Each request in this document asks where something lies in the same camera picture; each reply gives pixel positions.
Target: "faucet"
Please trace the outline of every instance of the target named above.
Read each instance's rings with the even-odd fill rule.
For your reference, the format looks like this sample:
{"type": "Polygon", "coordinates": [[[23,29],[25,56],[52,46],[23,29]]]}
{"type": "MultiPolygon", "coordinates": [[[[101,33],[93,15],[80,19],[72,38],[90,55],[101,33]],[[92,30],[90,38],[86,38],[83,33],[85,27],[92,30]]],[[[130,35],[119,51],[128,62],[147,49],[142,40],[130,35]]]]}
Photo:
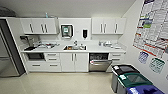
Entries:
{"type": "Polygon", "coordinates": [[[76,41],[74,41],[74,45],[75,45],[75,46],[77,46],[77,40],[76,40],[76,41]]]}

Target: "gray floor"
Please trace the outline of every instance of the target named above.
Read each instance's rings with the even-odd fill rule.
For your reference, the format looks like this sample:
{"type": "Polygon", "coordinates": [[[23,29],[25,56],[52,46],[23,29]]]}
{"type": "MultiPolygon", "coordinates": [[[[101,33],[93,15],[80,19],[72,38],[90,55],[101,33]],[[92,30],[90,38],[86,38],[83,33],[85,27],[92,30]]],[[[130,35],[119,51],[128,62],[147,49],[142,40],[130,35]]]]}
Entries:
{"type": "Polygon", "coordinates": [[[0,78],[0,94],[115,94],[111,73],[29,73],[0,78]]]}

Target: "trash bin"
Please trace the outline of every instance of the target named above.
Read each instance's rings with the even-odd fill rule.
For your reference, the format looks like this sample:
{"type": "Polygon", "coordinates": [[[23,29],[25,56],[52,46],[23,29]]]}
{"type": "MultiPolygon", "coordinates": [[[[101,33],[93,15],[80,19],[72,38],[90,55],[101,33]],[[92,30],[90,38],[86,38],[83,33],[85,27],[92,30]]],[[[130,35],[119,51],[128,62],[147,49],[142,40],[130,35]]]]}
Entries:
{"type": "Polygon", "coordinates": [[[153,85],[141,85],[127,88],[128,94],[164,94],[153,85]]]}
{"type": "Polygon", "coordinates": [[[125,73],[118,76],[117,94],[127,94],[126,88],[140,85],[153,85],[140,73],[125,73]]]}
{"type": "Polygon", "coordinates": [[[111,83],[111,88],[114,93],[117,93],[117,85],[118,85],[118,76],[122,75],[124,73],[140,73],[137,69],[135,69],[131,65],[116,65],[112,66],[112,83],[111,83]]]}

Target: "countertop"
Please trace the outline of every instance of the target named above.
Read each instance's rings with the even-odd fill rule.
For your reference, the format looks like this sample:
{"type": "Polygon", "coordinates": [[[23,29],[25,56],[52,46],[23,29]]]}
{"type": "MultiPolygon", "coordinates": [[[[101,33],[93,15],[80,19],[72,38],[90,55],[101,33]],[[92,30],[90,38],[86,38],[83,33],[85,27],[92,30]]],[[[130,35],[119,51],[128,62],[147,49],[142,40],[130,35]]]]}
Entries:
{"type": "Polygon", "coordinates": [[[26,52],[26,53],[35,53],[35,52],[49,52],[49,53],[54,53],[54,52],[61,52],[61,53],[78,53],[78,52],[86,52],[86,53],[103,53],[103,52],[121,52],[125,53],[126,51],[123,49],[115,49],[115,48],[110,48],[110,47],[104,47],[104,46],[98,46],[98,45],[87,45],[86,50],[63,50],[66,45],[59,45],[55,46],[53,48],[35,48],[31,51],[21,51],[21,52],[26,52]]]}

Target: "paper towel dispenser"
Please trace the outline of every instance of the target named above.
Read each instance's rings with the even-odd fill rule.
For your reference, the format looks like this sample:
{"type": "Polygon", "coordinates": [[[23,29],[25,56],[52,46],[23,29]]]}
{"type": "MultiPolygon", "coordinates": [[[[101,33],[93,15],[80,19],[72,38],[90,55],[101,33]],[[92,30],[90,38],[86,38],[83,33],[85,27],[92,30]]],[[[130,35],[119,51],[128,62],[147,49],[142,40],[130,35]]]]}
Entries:
{"type": "Polygon", "coordinates": [[[61,25],[62,37],[71,38],[73,36],[73,26],[72,25],[61,25]]]}

